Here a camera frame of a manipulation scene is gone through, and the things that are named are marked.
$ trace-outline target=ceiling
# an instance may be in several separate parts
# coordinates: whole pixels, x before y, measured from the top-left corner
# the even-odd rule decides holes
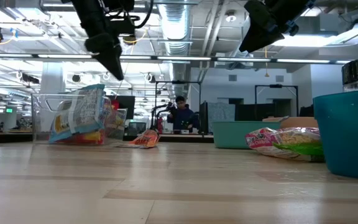
[[[61,4],[60,0],[44,0],[43,6],[29,6],[20,8],[0,8],[0,27],[4,40],[0,44],[0,53],[25,53],[25,54],[87,54],[84,41],[87,38],[85,31],[80,26],[80,20],[72,7],[61,7],[54,4]],[[207,31],[207,24],[210,20],[213,0],[198,0],[198,4],[191,6],[191,42],[190,55],[200,56],[203,48],[204,38]],[[228,22],[223,19],[218,32],[218,40],[212,46],[212,55],[217,53],[228,54],[236,49],[242,40],[241,28],[246,18],[244,4],[246,1],[229,1],[227,10],[235,10],[236,20]],[[317,6],[312,10],[307,10],[302,16],[316,17],[320,14],[332,14],[340,20],[344,27],[348,27],[347,17],[338,17],[338,13],[347,15],[358,10],[358,1],[317,1]],[[217,23],[221,5],[218,7],[216,17],[213,18]],[[160,25],[160,15],[155,9],[147,25],[136,31],[139,40],[135,45],[128,46],[122,42],[123,55],[166,55],[164,36]],[[136,8],[133,15],[145,17],[144,9]],[[252,53],[254,57],[268,58],[313,58],[327,59],[336,58],[338,60],[352,60],[358,58],[358,45],[339,47],[282,47],[269,45],[265,49],[259,49]],[[31,93],[39,91],[39,85],[32,85],[26,88],[28,83],[20,81],[18,71],[26,73],[42,81],[42,63],[33,60],[3,60],[0,58],[0,96],[5,98],[13,95],[18,99],[29,96]],[[191,63],[192,67],[198,67],[199,63]],[[89,85],[93,82],[104,83],[111,87],[111,94],[136,95],[140,97],[154,96],[154,84],[147,81],[148,74],[155,75],[157,80],[171,80],[168,63],[122,63],[123,70],[126,72],[125,80],[121,83],[107,73],[107,70],[97,62],[71,61],[64,62],[65,72],[67,73],[68,90],[74,90],[81,86]],[[264,68],[264,63],[255,63],[249,66],[258,70]],[[274,69],[286,69],[284,73],[291,73],[299,65],[277,63],[269,65]],[[217,70],[208,73],[207,83],[219,83]],[[198,71],[191,70],[192,80],[198,75]],[[72,81],[73,75],[80,75],[84,78],[79,83]],[[117,92],[116,88],[121,86],[122,90]],[[163,91],[161,98],[169,99],[173,97],[170,85],[165,86],[169,91]]]

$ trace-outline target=wooden table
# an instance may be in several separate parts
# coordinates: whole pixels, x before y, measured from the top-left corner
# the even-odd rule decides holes
[[[358,224],[358,180],[213,144],[0,144],[0,223]]]

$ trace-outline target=person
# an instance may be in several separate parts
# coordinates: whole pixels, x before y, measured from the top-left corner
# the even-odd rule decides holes
[[[173,130],[174,133],[180,133],[180,130],[188,129],[190,133],[193,132],[193,127],[195,126],[196,121],[194,120],[191,124],[187,125],[187,127],[183,126],[189,122],[191,117],[193,116],[194,112],[189,109],[189,106],[186,104],[186,100],[183,96],[178,96],[175,100],[177,103],[177,110],[175,115],[170,113],[167,117],[168,123],[173,123]]]

